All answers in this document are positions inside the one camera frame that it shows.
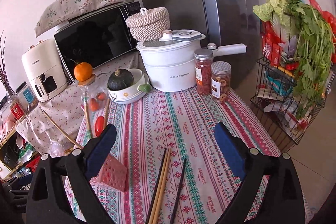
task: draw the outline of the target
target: wire basket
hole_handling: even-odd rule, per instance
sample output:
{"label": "wire basket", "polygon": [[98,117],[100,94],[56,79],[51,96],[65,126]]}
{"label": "wire basket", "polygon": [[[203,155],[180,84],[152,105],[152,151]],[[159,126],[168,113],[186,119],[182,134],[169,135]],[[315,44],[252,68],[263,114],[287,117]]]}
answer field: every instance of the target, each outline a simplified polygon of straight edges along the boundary
{"label": "wire basket", "polygon": [[[291,47],[290,44],[295,42],[292,41],[289,34],[289,39],[286,43],[288,44],[286,45],[287,51],[282,48],[278,50],[272,48],[270,50],[265,45],[265,26],[265,23],[261,22],[262,57],[257,60],[259,67],[256,91],[250,101],[253,103],[253,112],[278,148],[285,152],[294,145],[299,144],[309,125],[325,106],[327,95],[335,78],[336,65],[331,65],[328,79],[325,82],[325,91],[321,99],[307,109],[300,110],[304,115],[298,117],[299,107],[307,105],[307,101],[304,101],[302,95],[294,96],[292,92],[297,82],[293,73],[294,70],[288,69],[287,64],[289,57],[293,54],[290,49],[293,50],[295,48]],[[280,27],[280,40],[282,40],[282,33],[282,27]]]}

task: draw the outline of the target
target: pink box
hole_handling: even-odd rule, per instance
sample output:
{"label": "pink box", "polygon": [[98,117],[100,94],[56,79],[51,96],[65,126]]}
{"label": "pink box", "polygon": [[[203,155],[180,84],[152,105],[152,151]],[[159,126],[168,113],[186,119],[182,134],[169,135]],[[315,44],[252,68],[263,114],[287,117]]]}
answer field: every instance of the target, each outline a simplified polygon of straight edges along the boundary
{"label": "pink box", "polygon": [[109,154],[99,174],[92,178],[90,182],[99,183],[104,188],[109,187],[115,191],[123,192],[125,190],[126,174],[126,166]]}

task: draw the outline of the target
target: tile floor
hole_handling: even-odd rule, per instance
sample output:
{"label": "tile floor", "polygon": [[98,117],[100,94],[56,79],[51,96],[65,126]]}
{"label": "tile floor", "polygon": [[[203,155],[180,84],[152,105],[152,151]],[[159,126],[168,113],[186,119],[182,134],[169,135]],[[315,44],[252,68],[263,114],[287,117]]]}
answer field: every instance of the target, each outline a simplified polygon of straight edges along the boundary
{"label": "tile floor", "polygon": [[[258,66],[235,90],[250,105],[257,82]],[[336,183],[336,81],[323,108],[306,130],[301,142],[288,153],[294,159],[309,207],[316,212]]]}

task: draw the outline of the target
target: green pumpkin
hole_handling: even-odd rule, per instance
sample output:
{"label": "green pumpkin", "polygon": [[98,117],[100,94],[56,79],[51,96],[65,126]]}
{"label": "green pumpkin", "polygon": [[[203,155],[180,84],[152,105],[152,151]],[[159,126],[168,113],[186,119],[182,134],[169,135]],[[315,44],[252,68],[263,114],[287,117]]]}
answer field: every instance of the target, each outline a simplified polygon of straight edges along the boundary
{"label": "green pumpkin", "polygon": [[133,85],[133,74],[126,69],[117,69],[109,77],[107,86],[110,90],[123,90]]}

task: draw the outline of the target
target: air fryer handle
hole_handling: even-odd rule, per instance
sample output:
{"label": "air fryer handle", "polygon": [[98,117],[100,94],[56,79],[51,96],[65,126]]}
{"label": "air fryer handle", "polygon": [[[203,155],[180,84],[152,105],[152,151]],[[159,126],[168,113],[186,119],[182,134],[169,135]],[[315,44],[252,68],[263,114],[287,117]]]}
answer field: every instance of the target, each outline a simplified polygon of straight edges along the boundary
{"label": "air fryer handle", "polygon": [[43,82],[40,76],[35,79],[35,84],[37,88],[40,90],[42,98],[46,101],[49,100],[49,93],[47,93],[47,91],[45,90],[45,87],[43,85]]}

